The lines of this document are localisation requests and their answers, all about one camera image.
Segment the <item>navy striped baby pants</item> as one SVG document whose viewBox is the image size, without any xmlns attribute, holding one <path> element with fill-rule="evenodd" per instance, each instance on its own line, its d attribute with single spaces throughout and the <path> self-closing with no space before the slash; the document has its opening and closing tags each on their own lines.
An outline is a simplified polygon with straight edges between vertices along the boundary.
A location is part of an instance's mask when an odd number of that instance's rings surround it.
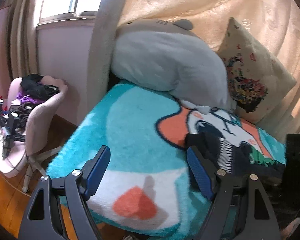
<svg viewBox="0 0 300 240">
<path fill-rule="evenodd" d="M 280 185 L 285 165 L 265 157 L 247 142 L 235 146 L 225 138 L 210 132 L 188 133 L 185 146 L 195 146 L 203 158 L 210 160 L 218 169 L 223 169 L 234 176 L 256 174 L 263 183 L 271 186 Z"/>
</svg>

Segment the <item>teal cartoon fleece blanket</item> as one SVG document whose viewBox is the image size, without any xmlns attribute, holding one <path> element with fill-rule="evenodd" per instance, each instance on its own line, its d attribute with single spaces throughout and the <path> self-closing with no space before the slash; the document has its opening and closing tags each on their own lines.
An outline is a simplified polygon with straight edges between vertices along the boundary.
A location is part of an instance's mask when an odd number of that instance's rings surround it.
<svg viewBox="0 0 300 240">
<path fill-rule="evenodd" d="M 151 239 L 191 239 L 210 207 L 191 186 L 186 160 L 185 137 L 200 132 L 235 146 L 247 142 L 286 164 L 284 144 L 244 119 L 217 108 L 208 114 L 189 110 L 167 93 L 122 81 L 85 117 L 47 174 L 66 176 L 106 145 L 110 163 L 88 200 L 94 220 Z"/>
</svg>

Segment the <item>black device on chair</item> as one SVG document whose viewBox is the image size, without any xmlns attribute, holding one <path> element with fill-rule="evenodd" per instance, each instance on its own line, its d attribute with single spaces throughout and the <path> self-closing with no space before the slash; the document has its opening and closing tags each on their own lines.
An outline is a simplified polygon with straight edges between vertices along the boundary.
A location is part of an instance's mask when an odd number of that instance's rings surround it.
<svg viewBox="0 0 300 240">
<path fill-rule="evenodd" d="M 17 132 L 20 117 L 16 112 L 4 113 L 4 101 L 0 99 L 0 130 L 3 136 L 2 158 L 6 159 L 14 146 L 14 142 L 25 142 L 25 136 Z"/>
</svg>

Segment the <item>pink swivel chair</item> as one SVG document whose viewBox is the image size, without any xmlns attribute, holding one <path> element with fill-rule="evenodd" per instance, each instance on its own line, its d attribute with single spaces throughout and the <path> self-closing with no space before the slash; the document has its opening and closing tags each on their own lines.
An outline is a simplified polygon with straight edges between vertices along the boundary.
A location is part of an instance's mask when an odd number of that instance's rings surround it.
<svg viewBox="0 0 300 240">
<path fill-rule="evenodd" d="M 3 109 L 5 114 L 10 112 L 11 102 L 21 89 L 21 80 L 22 77 L 18 77 L 10 84 L 7 99 L 8 109 L 6 111 Z M 16 131 L 25 136 L 25 142 L 15 141 L 6 159 L 2 158 L 3 136 L 0 130 L 0 173 L 6 179 L 9 179 L 18 175 L 25 168 L 26 173 L 23 188 L 21 189 L 23 193 L 28 192 L 30 179 L 35 171 L 39 171 L 42 175 L 46 174 L 41 163 L 60 150 L 57 147 L 46 152 L 41 151 L 47 144 L 47 135 L 51 121 L 64 100 L 68 87 L 63 80 L 55 79 L 48 75 L 43 76 L 42 83 L 57 86 L 60 92 L 46 102 L 39 104 L 29 115 L 19 115 L 20 123 Z"/>
</svg>

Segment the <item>pile of dark clothes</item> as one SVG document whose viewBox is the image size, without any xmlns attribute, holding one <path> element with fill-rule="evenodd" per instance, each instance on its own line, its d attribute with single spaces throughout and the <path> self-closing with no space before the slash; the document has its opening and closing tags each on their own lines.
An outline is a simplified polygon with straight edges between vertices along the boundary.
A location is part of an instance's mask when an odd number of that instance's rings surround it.
<svg viewBox="0 0 300 240">
<path fill-rule="evenodd" d="M 30 74 L 22 78 L 20 91 L 9 107 L 10 112 L 17 112 L 18 115 L 29 115 L 39 104 L 46 102 L 52 96 L 60 92 L 54 85 L 42 83 L 43 76 Z"/>
</svg>

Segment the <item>beige floral print pillow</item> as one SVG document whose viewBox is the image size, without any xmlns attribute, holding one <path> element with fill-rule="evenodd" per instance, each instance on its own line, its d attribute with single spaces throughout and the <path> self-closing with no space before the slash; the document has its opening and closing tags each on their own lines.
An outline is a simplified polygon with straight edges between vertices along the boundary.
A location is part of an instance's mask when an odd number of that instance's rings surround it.
<svg viewBox="0 0 300 240">
<path fill-rule="evenodd" d="M 225 64 L 237 114 L 253 124 L 270 113 L 296 85 L 296 79 L 277 57 L 233 17 L 229 18 L 217 54 Z"/>
</svg>

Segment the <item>grey plush toy cushion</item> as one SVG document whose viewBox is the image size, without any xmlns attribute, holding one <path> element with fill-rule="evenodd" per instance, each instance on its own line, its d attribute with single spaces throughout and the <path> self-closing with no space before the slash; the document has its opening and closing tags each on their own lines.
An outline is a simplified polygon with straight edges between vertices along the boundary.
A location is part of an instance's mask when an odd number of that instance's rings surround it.
<svg viewBox="0 0 300 240">
<path fill-rule="evenodd" d="M 233 112 L 222 59 L 181 19 L 143 19 L 116 31 L 111 71 L 138 86 L 168 92 L 188 109 L 207 114 L 216 107 Z"/>
</svg>

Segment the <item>peach star-embroidered curtain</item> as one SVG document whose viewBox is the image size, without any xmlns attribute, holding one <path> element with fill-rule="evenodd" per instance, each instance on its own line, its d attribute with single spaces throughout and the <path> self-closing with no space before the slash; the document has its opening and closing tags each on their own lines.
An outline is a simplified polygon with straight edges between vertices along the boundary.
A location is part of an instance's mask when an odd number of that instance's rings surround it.
<svg viewBox="0 0 300 240">
<path fill-rule="evenodd" d="M 260 127 L 277 139 L 300 132 L 300 0 L 101 0 L 88 57 L 87 108 L 107 92 L 119 25 L 140 18 L 185 18 L 194 24 L 195 34 L 217 50 L 231 17 L 276 55 L 297 81 Z"/>
</svg>

